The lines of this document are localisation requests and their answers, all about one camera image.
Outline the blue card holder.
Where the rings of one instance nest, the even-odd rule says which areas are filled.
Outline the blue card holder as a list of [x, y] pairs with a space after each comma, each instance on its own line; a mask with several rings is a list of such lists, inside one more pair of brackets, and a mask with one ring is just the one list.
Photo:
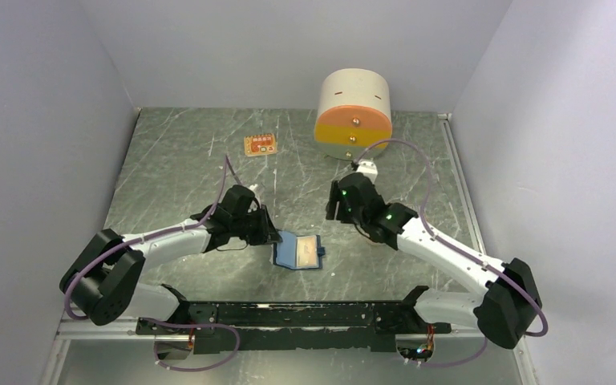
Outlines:
[[[297, 235], [288, 231], [280, 231], [282, 241], [273, 245], [273, 253], [271, 261], [275, 266], [279, 266], [288, 270], [320, 270], [322, 268], [322, 258], [326, 254], [325, 248], [322, 246], [322, 239], [319, 235]], [[318, 239], [318, 256], [319, 266], [313, 269], [299, 269], [295, 264], [296, 242], [298, 237], [316, 236]]]

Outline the beige credit card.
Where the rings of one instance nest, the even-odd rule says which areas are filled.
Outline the beige credit card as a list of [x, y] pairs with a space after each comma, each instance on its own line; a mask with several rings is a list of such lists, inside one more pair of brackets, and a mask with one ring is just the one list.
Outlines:
[[319, 266], [318, 239], [316, 236], [297, 238], [295, 264], [299, 269], [313, 269]]

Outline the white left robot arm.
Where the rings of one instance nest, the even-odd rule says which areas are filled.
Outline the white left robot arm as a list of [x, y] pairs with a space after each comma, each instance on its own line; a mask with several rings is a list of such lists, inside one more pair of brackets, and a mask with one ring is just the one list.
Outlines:
[[169, 284], [140, 283], [145, 270], [179, 258], [215, 251], [237, 238], [247, 246], [273, 245], [282, 237], [250, 188], [220, 191], [202, 212], [162, 229], [98, 232], [61, 278], [67, 315], [105, 326], [122, 315], [150, 318], [169, 333], [192, 321], [190, 302]]

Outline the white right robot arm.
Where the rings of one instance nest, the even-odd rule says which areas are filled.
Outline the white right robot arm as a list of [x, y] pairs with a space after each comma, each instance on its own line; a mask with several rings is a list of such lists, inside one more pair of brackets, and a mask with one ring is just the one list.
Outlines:
[[411, 332], [446, 322], [476, 328], [493, 344], [513, 349], [543, 316], [526, 262], [505, 262], [450, 238], [406, 205], [385, 202], [361, 172], [332, 182], [326, 219], [356, 225], [374, 243], [418, 257], [464, 287], [463, 293], [428, 289], [405, 306], [400, 319]]

